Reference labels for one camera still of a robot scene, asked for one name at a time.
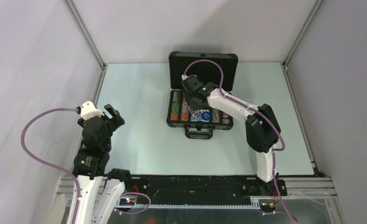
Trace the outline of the blue round button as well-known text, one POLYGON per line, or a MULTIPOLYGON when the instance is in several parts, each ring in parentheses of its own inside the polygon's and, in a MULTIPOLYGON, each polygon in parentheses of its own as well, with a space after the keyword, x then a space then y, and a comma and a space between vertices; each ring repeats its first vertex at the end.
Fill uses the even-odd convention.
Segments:
POLYGON ((209 122, 211 118, 212 118, 212 114, 208 110, 205 110, 201 113, 201 119, 203 121, 209 122))

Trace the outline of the black poker set case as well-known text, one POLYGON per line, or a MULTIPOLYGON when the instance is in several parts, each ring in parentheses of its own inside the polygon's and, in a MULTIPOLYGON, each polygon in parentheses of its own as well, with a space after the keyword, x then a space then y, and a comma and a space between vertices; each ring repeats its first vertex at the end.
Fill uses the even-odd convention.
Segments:
POLYGON ((226 92, 233 89, 239 58, 233 53, 188 53, 172 51, 168 56, 170 70, 170 99, 166 123, 169 127, 183 128, 189 139, 209 140, 214 130, 230 130, 234 122, 227 113, 208 109, 212 114, 209 122, 193 122, 183 95, 182 74, 196 75, 203 84, 222 83, 226 92))

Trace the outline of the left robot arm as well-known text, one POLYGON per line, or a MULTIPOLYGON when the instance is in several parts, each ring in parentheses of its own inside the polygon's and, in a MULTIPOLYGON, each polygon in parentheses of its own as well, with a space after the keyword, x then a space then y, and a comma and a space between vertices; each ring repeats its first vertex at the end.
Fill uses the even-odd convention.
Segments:
POLYGON ((113 132, 125 124, 119 112, 110 104, 104 106, 108 117, 90 100, 78 106, 82 127, 80 149, 74 159, 75 186, 68 223, 105 224, 122 194, 132 191, 129 170, 114 168, 107 174, 104 191, 96 201, 99 187, 110 159, 113 132))

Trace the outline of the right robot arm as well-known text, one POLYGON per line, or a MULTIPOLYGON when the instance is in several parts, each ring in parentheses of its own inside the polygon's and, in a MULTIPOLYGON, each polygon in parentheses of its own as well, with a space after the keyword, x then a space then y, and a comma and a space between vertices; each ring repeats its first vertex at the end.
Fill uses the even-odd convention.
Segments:
POLYGON ((182 75, 181 84, 192 110, 210 107, 245 123, 246 141, 256 153, 257 190, 262 195, 273 192, 277 179, 275 152, 285 149, 273 109, 268 104, 258 106, 245 102, 212 82, 203 84, 195 75, 182 75))

